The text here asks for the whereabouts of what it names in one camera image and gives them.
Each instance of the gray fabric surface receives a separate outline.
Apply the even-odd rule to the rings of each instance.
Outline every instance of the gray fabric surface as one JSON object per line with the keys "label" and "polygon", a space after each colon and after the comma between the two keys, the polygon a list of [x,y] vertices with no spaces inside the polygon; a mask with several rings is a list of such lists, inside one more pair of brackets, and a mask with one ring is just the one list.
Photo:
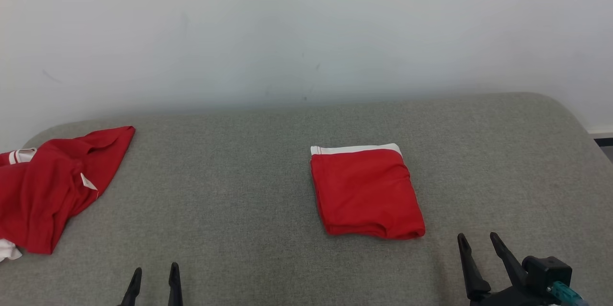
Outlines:
{"label": "gray fabric surface", "polygon": [[[28,147],[120,125],[136,135],[114,181],[52,256],[0,263],[0,305],[113,306],[138,266],[137,305],[166,305],[177,261],[186,306],[466,306],[459,232],[492,288],[510,285],[490,231],[519,260],[571,265],[591,304],[613,300],[613,164],[547,97],[115,118],[53,127]],[[391,142],[411,171],[425,237],[328,236],[309,146]]]}
{"label": "gray fabric surface", "polygon": [[600,149],[602,149],[607,158],[613,162],[613,147],[600,147]]}

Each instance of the folded clothing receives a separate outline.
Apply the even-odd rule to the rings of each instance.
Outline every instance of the folded clothing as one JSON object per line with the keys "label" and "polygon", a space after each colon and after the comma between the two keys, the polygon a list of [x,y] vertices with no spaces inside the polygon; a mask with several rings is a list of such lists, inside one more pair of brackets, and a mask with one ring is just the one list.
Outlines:
{"label": "folded clothing", "polygon": [[328,234],[398,240],[425,234],[409,170],[396,144],[313,146],[311,173]]}
{"label": "folded clothing", "polygon": [[109,186],[134,131],[131,126],[94,131],[0,154],[0,238],[51,254],[66,221]]}

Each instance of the white wall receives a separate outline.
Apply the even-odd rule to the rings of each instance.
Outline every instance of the white wall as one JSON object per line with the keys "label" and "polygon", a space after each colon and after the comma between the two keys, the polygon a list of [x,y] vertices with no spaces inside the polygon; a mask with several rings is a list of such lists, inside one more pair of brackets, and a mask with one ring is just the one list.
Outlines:
{"label": "white wall", "polygon": [[613,132],[613,0],[0,0],[0,151],[111,114],[516,90]]}

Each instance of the white sleeve trim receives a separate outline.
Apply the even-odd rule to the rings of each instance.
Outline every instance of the white sleeve trim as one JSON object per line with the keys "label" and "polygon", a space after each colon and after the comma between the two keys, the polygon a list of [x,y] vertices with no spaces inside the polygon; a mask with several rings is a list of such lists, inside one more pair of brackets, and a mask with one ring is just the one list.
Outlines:
{"label": "white sleeve trim", "polygon": [[0,239],[0,261],[4,260],[4,258],[16,260],[21,256],[22,253],[15,247],[15,244],[6,239]]}
{"label": "white sleeve trim", "polygon": [[358,151],[389,149],[397,152],[402,156],[400,148],[396,144],[387,144],[380,146],[352,146],[352,147],[319,147],[311,146],[311,155],[330,155],[341,153],[357,153]]}
{"label": "white sleeve trim", "polygon": [[31,147],[30,149],[20,149],[15,151],[15,159],[17,162],[30,162],[35,154],[35,147]]}
{"label": "white sleeve trim", "polygon": [[17,153],[17,151],[11,151],[9,154],[9,164],[11,165],[17,164],[17,161],[15,160],[15,153]]}

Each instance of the red t-shirt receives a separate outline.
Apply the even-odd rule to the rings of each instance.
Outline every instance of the red t-shirt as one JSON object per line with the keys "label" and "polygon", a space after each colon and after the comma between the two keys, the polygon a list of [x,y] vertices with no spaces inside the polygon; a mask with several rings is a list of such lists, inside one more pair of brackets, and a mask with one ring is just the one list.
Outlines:
{"label": "red t-shirt", "polygon": [[0,155],[0,238],[51,254],[66,221],[109,186],[134,131],[125,126],[49,140],[29,162],[20,161],[19,151]]}

